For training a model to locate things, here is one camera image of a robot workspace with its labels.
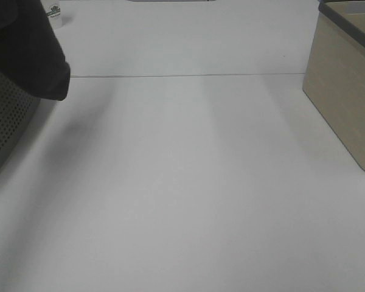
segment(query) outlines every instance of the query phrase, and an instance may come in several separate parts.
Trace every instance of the gray perforated object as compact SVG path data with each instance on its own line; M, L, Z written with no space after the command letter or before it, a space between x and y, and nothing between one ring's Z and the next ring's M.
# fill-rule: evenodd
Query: gray perforated object
M18 88L0 73L0 168L33 116L40 99Z

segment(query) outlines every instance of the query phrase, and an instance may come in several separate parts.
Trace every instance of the perforated mesh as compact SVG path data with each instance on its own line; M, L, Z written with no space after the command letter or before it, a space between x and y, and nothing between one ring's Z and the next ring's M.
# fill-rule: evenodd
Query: perforated mesh
M0 75L0 151L25 119L34 97Z

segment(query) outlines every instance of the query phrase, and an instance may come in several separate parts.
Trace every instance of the small white bottle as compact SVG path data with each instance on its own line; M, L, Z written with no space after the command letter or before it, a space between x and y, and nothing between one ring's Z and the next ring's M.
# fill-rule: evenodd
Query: small white bottle
M59 29L62 26L60 0L41 0L41 2L52 28Z

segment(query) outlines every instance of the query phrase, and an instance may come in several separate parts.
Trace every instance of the black cloth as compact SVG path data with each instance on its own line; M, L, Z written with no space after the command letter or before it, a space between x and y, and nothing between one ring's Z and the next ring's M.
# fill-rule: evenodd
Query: black cloth
M40 0L0 0L0 71L35 97L67 96L70 67Z

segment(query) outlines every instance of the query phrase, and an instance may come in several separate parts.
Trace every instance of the white tabletop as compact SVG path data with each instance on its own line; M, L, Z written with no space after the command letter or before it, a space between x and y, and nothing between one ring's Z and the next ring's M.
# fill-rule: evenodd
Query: white tabletop
M365 292L365 173L302 78L73 79L0 174L0 291Z
M314 0L62 1L72 75L304 73Z

